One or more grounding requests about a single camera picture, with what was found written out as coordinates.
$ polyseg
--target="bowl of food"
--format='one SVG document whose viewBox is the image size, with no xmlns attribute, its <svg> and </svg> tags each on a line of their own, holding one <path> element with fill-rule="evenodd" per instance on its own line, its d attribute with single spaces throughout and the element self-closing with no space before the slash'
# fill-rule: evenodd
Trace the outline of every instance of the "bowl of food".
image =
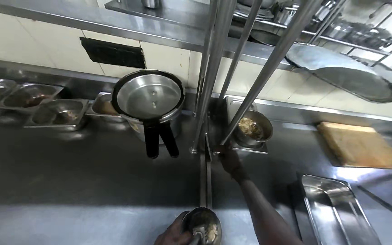
<svg viewBox="0 0 392 245">
<path fill-rule="evenodd" d="M 258 146 L 273 135 L 273 126 L 263 114 L 248 110 L 234 130 L 234 136 L 248 146 Z"/>
</svg>

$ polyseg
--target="pressure cooker handle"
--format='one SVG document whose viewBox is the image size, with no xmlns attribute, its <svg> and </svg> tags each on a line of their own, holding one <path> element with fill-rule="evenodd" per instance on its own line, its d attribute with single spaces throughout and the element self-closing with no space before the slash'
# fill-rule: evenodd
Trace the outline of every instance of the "pressure cooker handle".
<svg viewBox="0 0 392 245">
<path fill-rule="evenodd" d="M 175 137 L 173 136 L 173 132 L 170 127 L 170 122 L 167 121 L 160 123 L 159 132 L 170 156 L 173 158 L 178 157 L 179 151 L 176 145 Z"/>
<path fill-rule="evenodd" d="M 158 157 L 158 124 L 144 123 L 143 128 L 145 132 L 146 154 L 149 158 L 155 159 Z"/>
</svg>

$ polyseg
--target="wooden cutting board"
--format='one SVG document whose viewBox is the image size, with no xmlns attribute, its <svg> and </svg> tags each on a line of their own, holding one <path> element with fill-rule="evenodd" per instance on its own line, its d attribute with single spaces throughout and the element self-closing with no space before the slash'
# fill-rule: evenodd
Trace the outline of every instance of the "wooden cutting board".
<svg viewBox="0 0 392 245">
<path fill-rule="evenodd" d="M 317 128 L 343 166 L 392 168 L 392 148 L 373 128 L 330 122 Z"/>
</svg>

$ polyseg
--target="steel lid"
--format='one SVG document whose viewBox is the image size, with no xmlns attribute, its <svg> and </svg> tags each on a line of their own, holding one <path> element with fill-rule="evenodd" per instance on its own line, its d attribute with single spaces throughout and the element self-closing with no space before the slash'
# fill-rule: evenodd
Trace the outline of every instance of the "steel lid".
<svg viewBox="0 0 392 245">
<path fill-rule="evenodd" d="M 286 59 L 357 97 L 375 103 L 392 102 L 392 83 L 346 55 L 324 47 L 293 44 Z"/>
<path fill-rule="evenodd" d="M 143 70 L 116 84 L 112 105 L 118 113 L 143 121 L 164 118 L 180 107 L 183 99 L 181 82 L 174 75 Z"/>
</svg>

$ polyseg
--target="food in ladle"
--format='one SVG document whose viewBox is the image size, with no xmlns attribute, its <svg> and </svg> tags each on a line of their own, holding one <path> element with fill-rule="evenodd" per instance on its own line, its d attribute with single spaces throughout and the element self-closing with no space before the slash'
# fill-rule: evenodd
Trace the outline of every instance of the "food in ladle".
<svg viewBox="0 0 392 245">
<path fill-rule="evenodd" d="M 238 127 L 243 133 L 255 140 L 260 140 L 263 138 L 263 131 L 261 130 L 260 126 L 258 126 L 258 124 L 250 118 L 243 117 L 238 122 Z"/>
</svg>

